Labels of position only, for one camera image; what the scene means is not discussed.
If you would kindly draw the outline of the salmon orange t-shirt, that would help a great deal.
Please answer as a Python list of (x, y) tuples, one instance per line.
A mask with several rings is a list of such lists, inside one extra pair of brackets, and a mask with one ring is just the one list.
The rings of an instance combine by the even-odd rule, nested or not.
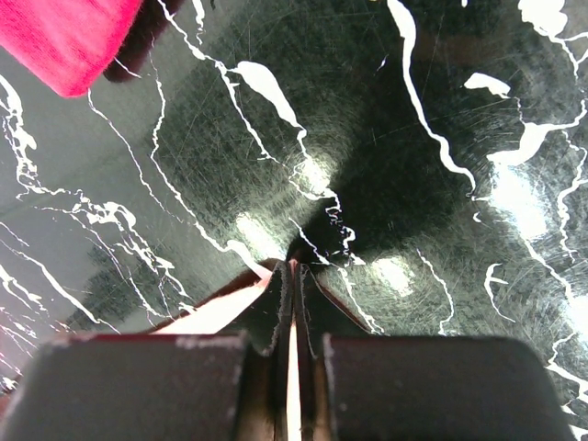
[(244, 334), (249, 347), (236, 409), (236, 440), (333, 440), (325, 335), (368, 328), (292, 258), (268, 259), (155, 327), (158, 334)]

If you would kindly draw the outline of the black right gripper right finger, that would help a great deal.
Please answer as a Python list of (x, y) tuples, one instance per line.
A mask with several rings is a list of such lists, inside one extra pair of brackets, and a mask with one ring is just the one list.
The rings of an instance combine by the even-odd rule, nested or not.
[(307, 266), (293, 282), (303, 439), (572, 439), (523, 342), (371, 334)]

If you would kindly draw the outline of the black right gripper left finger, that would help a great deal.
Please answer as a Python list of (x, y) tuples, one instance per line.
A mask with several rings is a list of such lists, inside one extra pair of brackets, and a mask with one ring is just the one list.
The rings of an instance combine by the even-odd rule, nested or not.
[(217, 334), (65, 337), (26, 368), (4, 440), (286, 440), (292, 271)]

